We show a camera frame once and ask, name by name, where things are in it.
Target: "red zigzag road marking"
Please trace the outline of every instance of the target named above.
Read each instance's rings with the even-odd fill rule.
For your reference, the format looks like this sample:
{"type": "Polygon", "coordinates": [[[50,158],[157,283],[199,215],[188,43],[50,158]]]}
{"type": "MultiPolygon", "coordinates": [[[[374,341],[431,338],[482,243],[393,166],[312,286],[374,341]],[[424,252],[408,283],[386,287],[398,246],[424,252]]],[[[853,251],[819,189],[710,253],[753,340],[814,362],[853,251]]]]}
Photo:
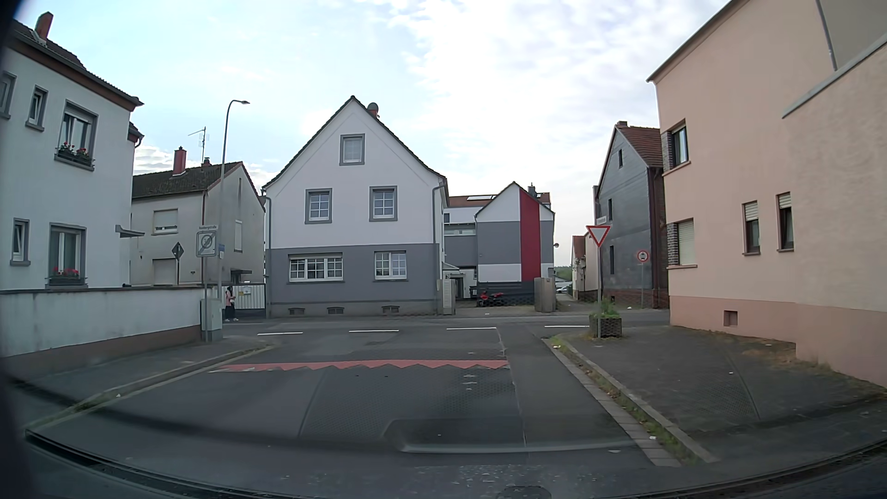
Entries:
{"type": "Polygon", "coordinates": [[[288,371],[291,369],[308,368],[379,368],[381,366],[394,366],[396,368],[409,368],[410,366],[425,366],[426,368],[440,368],[452,366],[454,368],[504,368],[507,360],[338,360],[336,362],[281,362],[277,364],[231,364],[223,368],[209,371],[211,373],[242,373],[253,371],[288,371]]]}

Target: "road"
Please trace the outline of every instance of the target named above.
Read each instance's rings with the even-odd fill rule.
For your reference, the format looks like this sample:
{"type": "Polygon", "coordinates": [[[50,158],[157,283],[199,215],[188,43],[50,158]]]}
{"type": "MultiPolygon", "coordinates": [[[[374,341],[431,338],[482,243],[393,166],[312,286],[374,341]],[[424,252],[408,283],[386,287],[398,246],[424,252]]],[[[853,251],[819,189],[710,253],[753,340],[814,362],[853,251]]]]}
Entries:
{"type": "Polygon", "coordinates": [[[325,497],[652,468],[540,339],[583,323],[500,313],[226,324],[278,346],[40,433],[172,476],[325,497]]]}

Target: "white wall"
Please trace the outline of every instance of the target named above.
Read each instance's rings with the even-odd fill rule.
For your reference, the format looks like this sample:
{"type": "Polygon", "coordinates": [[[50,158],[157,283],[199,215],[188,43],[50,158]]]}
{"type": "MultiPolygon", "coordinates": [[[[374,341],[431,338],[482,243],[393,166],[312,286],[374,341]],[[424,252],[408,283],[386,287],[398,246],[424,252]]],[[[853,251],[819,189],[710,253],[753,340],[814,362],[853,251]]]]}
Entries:
{"type": "Polygon", "coordinates": [[[509,186],[496,199],[490,201],[477,215],[478,222],[519,222],[521,220],[521,188],[509,186]]]}
{"type": "Polygon", "coordinates": [[[2,355],[200,324],[203,290],[120,289],[0,295],[2,355]]]}
{"type": "MultiPolygon", "coordinates": [[[[431,190],[440,178],[375,121],[350,102],[268,186],[273,249],[435,241],[431,190]],[[365,164],[339,166],[340,136],[357,133],[365,134],[365,164]],[[369,221],[371,186],[397,186],[396,223],[369,221]],[[328,187],[333,223],[305,224],[305,190],[328,187]]],[[[437,209],[442,224],[443,208],[437,209]]]]}
{"type": "Polygon", "coordinates": [[[134,144],[127,140],[130,112],[18,52],[4,49],[4,70],[16,75],[12,117],[0,118],[0,286],[42,289],[48,261],[50,224],[86,227],[82,275],[92,288],[120,287],[120,235],[130,225],[134,144]],[[25,126],[34,86],[47,90],[44,131],[25,126]],[[53,159],[66,99],[98,116],[94,171],[53,159]],[[29,266],[11,266],[12,219],[30,222],[29,266]]]}

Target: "cloud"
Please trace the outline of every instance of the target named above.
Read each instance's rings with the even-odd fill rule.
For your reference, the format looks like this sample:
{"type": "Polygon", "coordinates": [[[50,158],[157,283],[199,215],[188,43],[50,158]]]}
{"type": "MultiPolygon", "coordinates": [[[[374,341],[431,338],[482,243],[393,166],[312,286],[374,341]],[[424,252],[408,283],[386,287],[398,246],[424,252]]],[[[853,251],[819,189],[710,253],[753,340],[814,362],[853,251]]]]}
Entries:
{"type": "Polygon", "coordinates": [[[619,120],[658,126],[645,83],[726,0],[426,0],[389,3],[389,26],[430,100],[412,126],[448,149],[436,169],[451,194],[496,193],[511,180],[552,192],[556,260],[593,222],[592,185],[619,120]]]}

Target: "curb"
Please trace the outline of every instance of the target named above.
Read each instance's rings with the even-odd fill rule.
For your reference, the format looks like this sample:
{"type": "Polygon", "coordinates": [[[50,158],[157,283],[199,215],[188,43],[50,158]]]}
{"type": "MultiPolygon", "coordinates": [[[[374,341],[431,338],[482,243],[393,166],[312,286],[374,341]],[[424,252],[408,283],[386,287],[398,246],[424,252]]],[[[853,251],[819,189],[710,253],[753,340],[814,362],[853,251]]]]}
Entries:
{"type": "Polygon", "coordinates": [[[585,365],[586,368],[594,371],[598,376],[604,378],[607,383],[609,383],[613,389],[616,391],[615,395],[623,395],[626,399],[628,399],[636,409],[638,409],[643,414],[647,415],[651,420],[657,422],[662,428],[668,432],[675,440],[679,442],[679,444],[688,452],[692,453],[700,460],[705,463],[716,463],[720,461],[720,458],[713,455],[711,452],[705,450],[703,446],[699,445],[695,440],[690,438],[689,435],[684,433],[675,423],[669,420],[667,417],[663,416],[659,411],[654,409],[652,406],[647,404],[641,397],[633,393],[624,384],[619,383],[613,376],[611,376],[607,371],[601,368],[599,365],[592,362],[590,359],[585,357],[582,353],[580,353],[576,348],[573,347],[567,340],[562,337],[558,338],[559,341],[570,350],[571,353],[576,355],[576,357],[585,365]]]}
{"type": "Polygon", "coordinates": [[[199,371],[204,368],[214,368],[218,365],[225,364],[232,360],[236,360],[242,357],[247,357],[249,355],[253,355],[255,353],[264,352],[266,350],[270,350],[274,348],[275,345],[260,345],[252,348],[244,348],[240,350],[236,350],[234,352],[223,353],[222,355],[217,355],[216,357],[211,357],[209,359],[200,360],[198,362],[194,362],[193,364],[189,364],[187,366],[182,366],[181,368],[174,368],[168,371],[164,371],[162,373],[155,374],[153,376],[144,377],[142,379],[138,379],[136,381],[121,384],[120,386],[115,386],[114,388],[109,388],[107,390],[103,390],[102,392],[96,393],[86,399],[83,399],[74,405],[65,408],[55,414],[44,416],[35,421],[27,423],[23,426],[23,430],[36,430],[42,426],[58,421],[59,419],[73,416],[77,413],[83,412],[85,410],[89,410],[92,408],[96,408],[102,404],[106,404],[111,400],[115,400],[119,397],[123,397],[129,395],[133,392],[138,392],[140,390],[144,390],[146,388],[150,388],[154,385],[161,384],[167,382],[171,379],[177,378],[179,376],[184,376],[191,374],[195,371],[199,371]]]}

